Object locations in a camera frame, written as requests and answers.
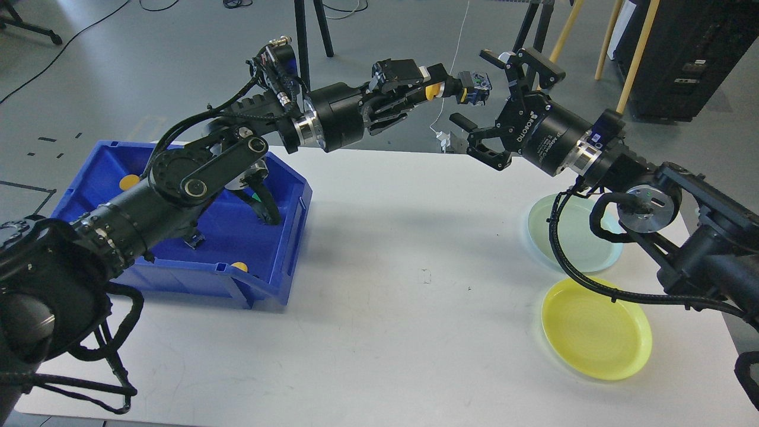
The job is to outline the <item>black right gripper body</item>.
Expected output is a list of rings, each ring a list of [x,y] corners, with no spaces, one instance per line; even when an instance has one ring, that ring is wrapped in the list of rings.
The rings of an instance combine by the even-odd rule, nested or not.
[[[552,177],[565,168],[584,176],[599,159],[599,149],[590,143],[590,122],[545,95],[528,95],[524,104],[509,100],[496,126],[504,132],[507,151],[520,153]]]

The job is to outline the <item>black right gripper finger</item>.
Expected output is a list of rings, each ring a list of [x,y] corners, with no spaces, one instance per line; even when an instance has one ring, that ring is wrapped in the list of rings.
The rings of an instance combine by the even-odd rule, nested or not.
[[[460,113],[450,114],[448,119],[467,133],[466,154],[494,170],[504,170],[511,164],[512,154],[522,154],[522,145],[516,141],[515,125],[512,122],[505,123],[503,113],[496,117],[495,125],[486,128],[479,127]],[[485,140],[494,138],[501,140],[501,152],[488,148],[484,143]]]
[[[517,52],[504,52],[500,56],[496,56],[491,50],[483,49],[479,56],[504,70],[509,82],[509,100],[522,109],[524,98],[532,91],[528,71],[535,72],[540,87],[545,89],[550,89],[566,78],[566,71],[532,47],[518,49]]]

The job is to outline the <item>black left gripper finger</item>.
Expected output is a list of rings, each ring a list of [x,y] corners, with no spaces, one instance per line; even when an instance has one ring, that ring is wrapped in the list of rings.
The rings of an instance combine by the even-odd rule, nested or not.
[[[378,60],[371,68],[366,95],[407,94],[420,89],[426,99],[440,98],[448,88],[448,73],[442,63],[419,66],[413,59]]]
[[[364,127],[374,136],[403,121],[409,111],[428,102],[420,89],[407,94],[375,95],[368,97],[364,91]]]

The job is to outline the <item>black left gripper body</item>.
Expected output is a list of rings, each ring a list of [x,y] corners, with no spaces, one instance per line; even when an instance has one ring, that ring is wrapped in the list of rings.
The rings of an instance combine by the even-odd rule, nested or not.
[[[326,153],[360,141],[369,111],[387,100],[379,90],[344,82],[307,90],[302,97],[302,116],[294,120],[295,144],[317,144]]]

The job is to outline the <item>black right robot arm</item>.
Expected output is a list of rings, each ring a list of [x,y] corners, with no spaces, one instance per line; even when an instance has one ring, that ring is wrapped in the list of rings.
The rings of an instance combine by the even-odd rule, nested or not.
[[[490,126],[450,116],[466,153],[498,171],[516,156],[550,177],[575,174],[528,221],[534,247],[567,274],[542,308],[543,332],[564,362],[604,381],[637,373],[654,344],[644,305],[729,314],[757,330],[755,213],[702,175],[634,153],[617,111],[590,123],[558,105],[548,89],[566,73],[542,52],[480,57],[509,92]]]

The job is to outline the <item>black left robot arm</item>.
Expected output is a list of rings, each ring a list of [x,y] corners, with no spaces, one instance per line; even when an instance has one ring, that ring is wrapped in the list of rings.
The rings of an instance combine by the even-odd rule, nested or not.
[[[169,238],[200,242],[197,221],[233,183],[249,187],[245,202],[269,224],[279,222],[257,170],[277,132],[289,153],[316,143],[344,148],[399,123],[418,104],[452,97],[466,103],[474,78],[445,66],[380,60],[370,81],[310,90],[296,75],[290,38],[268,42],[252,59],[250,80],[220,106],[195,114],[160,138],[130,189],[73,222],[30,215],[2,224],[2,420],[33,387],[88,400],[80,387],[123,397],[136,389],[117,351],[130,335],[144,298],[114,281]]]

